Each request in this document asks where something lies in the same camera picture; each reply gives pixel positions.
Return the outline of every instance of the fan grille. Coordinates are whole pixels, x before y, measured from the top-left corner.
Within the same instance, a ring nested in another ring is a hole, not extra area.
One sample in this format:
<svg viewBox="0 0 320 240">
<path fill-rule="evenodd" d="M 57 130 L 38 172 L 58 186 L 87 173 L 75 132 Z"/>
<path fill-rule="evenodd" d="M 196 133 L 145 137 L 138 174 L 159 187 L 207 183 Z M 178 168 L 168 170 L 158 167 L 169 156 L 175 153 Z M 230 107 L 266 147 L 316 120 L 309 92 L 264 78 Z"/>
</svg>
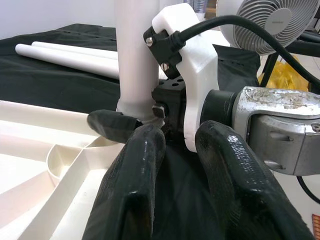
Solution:
<svg viewBox="0 0 320 240">
<path fill-rule="evenodd" d="M 237 15 L 252 20 L 265 28 L 268 17 L 279 9 L 289 9 L 290 22 L 284 30 L 274 34 L 274 38 L 283 46 L 288 46 L 307 28 L 318 10 L 319 0 L 245 0 Z M 255 33 L 234 26 L 233 34 L 240 48 L 255 51 L 260 55 L 273 53 L 274 50 Z"/>
</svg>

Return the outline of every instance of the white plastic rod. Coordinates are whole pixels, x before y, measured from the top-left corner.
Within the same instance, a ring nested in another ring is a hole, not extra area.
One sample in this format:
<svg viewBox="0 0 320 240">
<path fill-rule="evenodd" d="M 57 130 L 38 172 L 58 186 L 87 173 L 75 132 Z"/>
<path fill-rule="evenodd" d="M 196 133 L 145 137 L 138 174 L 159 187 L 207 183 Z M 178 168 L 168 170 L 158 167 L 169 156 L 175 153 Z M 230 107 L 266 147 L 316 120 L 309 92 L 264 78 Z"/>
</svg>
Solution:
<svg viewBox="0 0 320 240">
<path fill-rule="evenodd" d="M 55 50 L 66 51 L 71 53 L 86 54 L 86 55 L 92 55 L 96 57 L 118 60 L 118 52 L 116 51 L 108 51 L 108 50 L 101 50 L 101 49 L 81 47 L 81 46 L 69 46 L 69 45 L 55 44 L 55 43 L 42 42 L 42 41 L 34 41 L 31 45 L 35 47 L 46 48 L 46 49 L 55 49 Z M 162 71 L 160 67 L 159 67 L 159 79 L 163 79 L 163 80 L 167 79 L 166 74 L 164 73 L 164 71 Z"/>
<path fill-rule="evenodd" d="M 117 110 L 144 123 L 160 122 L 152 112 L 151 96 L 159 67 L 143 39 L 158 12 L 159 0 L 115 1 L 121 93 Z"/>
<path fill-rule="evenodd" d="M 38 59 L 52 64 L 58 64 L 110 78 L 119 78 L 118 61 L 114 59 L 25 44 L 18 44 L 15 46 L 15 51 L 17 54 L 25 57 Z"/>
</svg>

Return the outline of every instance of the cable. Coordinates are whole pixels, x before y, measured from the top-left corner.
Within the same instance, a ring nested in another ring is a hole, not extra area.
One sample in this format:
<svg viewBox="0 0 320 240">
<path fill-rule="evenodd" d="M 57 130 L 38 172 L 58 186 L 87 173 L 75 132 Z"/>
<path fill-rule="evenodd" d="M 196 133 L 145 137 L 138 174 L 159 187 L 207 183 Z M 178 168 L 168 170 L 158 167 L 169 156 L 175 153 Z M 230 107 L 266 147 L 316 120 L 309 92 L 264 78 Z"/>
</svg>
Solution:
<svg viewBox="0 0 320 240">
<path fill-rule="evenodd" d="M 298 179 L 298 182 L 300 184 L 300 186 L 302 187 L 303 191 L 313 200 L 315 201 L 317 204 L 320 204 L 320 199 L 317 198 L 307 187 L 304 179 L 302 178 L 302 176 L 296 176 L 296 179 Z"/>
<path fill-rule="evenodd" d="M 215 27 L 222 25 L 237 25 L 246 28 L 253 33 L 257 34 L 266 43 L 268 43 L 276 52 L 279 53 L 283 59 L 292 66 L 303 78 L 308 80 L 310 83 L 316 85 L 320 88 L 320 80 L 310 74 L 301 64 L 295 60 L 295 58 L 279 43 L 275 38 L 268 33 L 266 30 L 261 28 L 259 25 L 251 20 L 248 20 L 241 16 L 227 15 L 218 16 L 193 25 L 178 34 L 181 42 L 186 42 L 187 40 L 193 38 L 194 36 L 203 33 L 204 31 L 210 30 Z"/>
</svg>

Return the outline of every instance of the electric fan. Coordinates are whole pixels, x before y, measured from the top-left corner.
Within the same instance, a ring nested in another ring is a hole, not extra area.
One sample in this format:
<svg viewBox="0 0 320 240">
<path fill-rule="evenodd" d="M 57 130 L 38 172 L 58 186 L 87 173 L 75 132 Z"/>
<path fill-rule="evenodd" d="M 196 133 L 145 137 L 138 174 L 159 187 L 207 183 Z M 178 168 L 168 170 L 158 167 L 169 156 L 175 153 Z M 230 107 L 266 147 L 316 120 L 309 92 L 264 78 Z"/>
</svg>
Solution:
<svg viewBox="0 0 320 240">
<path fill-rule="evenodd" d="M 284 47 L 297 39 L 317 13 L 320 0 L 218 0 L 216 15 L 237 15 L 268 31 Z M 235 25 L 221 26 L 229 43 L 260 55 L 274 53 L 263 39 Z"/>
</svg>

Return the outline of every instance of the white wall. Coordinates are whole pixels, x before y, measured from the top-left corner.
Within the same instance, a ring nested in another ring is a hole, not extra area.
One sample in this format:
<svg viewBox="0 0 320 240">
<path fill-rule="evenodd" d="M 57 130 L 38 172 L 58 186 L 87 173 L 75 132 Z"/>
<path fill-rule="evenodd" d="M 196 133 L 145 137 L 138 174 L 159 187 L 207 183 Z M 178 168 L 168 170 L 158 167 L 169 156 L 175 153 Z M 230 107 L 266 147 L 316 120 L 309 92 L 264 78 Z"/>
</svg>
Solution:
<svg viewBox="0 0 320 240">
<path fill-rule="evenodd" d="M 115 27 L 116 0 L 0 0 L 0 39 L 70 24 Z M 160 9 L 183 0 L 160 0 Z"/>
</svg>

